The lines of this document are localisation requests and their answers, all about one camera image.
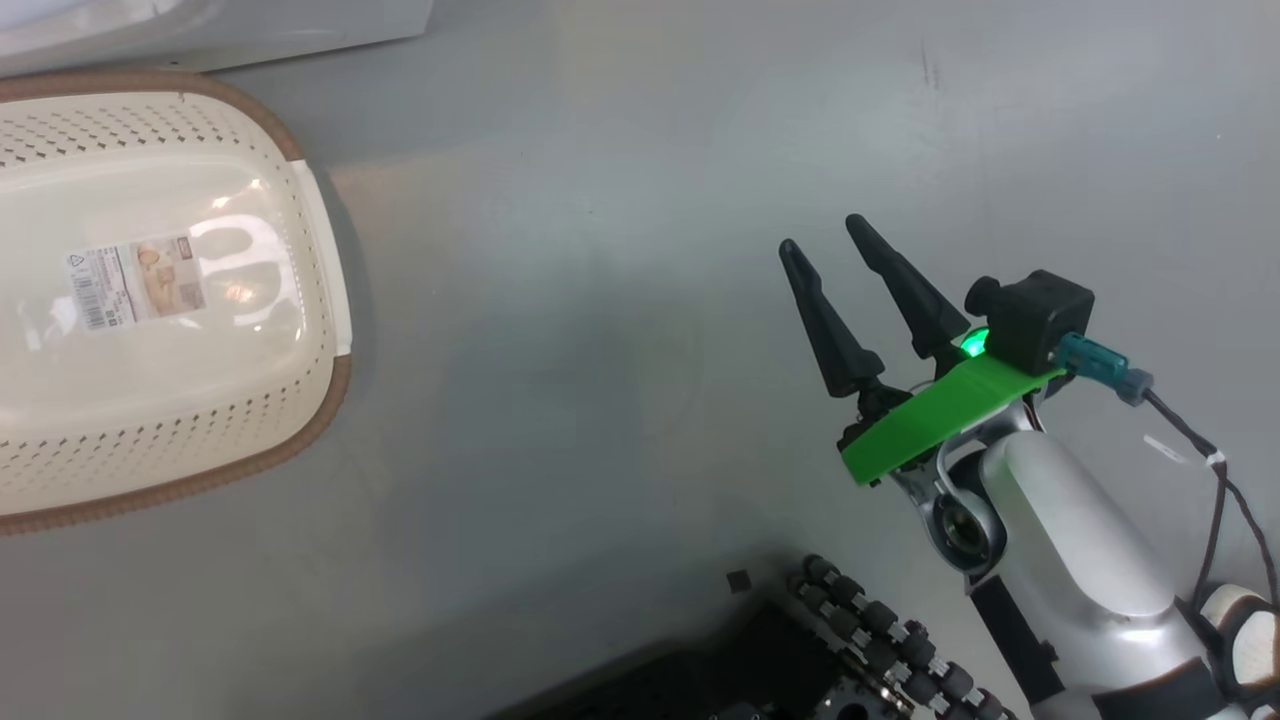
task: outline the wire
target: wire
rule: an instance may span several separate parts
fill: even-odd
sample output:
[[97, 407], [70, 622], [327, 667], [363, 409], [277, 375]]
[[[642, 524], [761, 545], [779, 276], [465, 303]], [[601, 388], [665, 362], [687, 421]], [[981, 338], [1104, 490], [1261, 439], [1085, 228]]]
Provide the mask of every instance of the wire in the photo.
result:
[[1036, 402], [1032, 400], [1032, 393], [1023, 396], [1023, 410], [1027, 413], [1027, 421], [1032, 424], [1032, 428], [1038, 433], [1044, 432], [1044, 424], [1039, 421], [1039, 413], [1036, 410]]
[[1240, 514], [1244, 515], [1244, 521], [1249, 525], [1249, 530], [1253, 532], [1253, 539], [1258, 543], [1258, 552], [1262, 553], [1262, 565], [1267, 571], [1267, 585], [1271, 593], [1271, 605], [1277, 605], [1277, 598], [1280, 598], [1280, 591], [1277, 591], [1276, 583], [1276, 564], [1271, 557], [1271, 550], [1267, 547], [1267, 538], [1262, 533], [1262, 528], [1258, 527], [1258, 521], [1253, 518], [1253, 511], [1249, 510], [1248, 501], [1244, 500], [1244, 493], [1240, 488], [1231, 482], [1226, 473], [1226, 456], [1222, 455], [1217, 446], [1204, 438], [1204, 436], [1197, 433], [1183, 420], [1181, 415], [1174, 413], [1165, 401], [1160, 398], [1151, 388], [1147, 388], [1142, 393], [1143, 398], [1156, 409], [1169, 424], [1174, 427], [1179, 433], [1181, 433], [1187, 439], [1192, 442], [1196, 451], [1208, 460], [1210, 468], [1213, 470], [1213, 475], [1217, 477], [1217, 492], [1213, 497], [1213, 520], [1210, 523], [1208, 530], [1208, 543], [1204, 546], [1204, 561], [1201, 564], [1199, 575], [1196, 578], [1196, 591], [1193, 593], [1194, 606], [1202, 607], [1204, 603], [1204, 583], [1208, 582], [1210, 569], [1213, 566], [1213, 556], [1217, 553], [1217, 539], [1222, 532], [1222, 514], [1226, 510], [1226, 493], [1231, 493], [1235, 498], [1235, 503], [1240, 507]]

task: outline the product label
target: product label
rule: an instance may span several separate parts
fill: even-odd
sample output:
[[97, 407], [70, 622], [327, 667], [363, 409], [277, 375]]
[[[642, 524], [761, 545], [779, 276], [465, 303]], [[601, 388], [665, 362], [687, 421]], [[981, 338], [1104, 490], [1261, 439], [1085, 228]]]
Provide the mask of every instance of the product label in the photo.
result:
[[95, 247], [65, 258], [72, 293], [90, 332], [205, 309], [200, 263], [186, 237]]

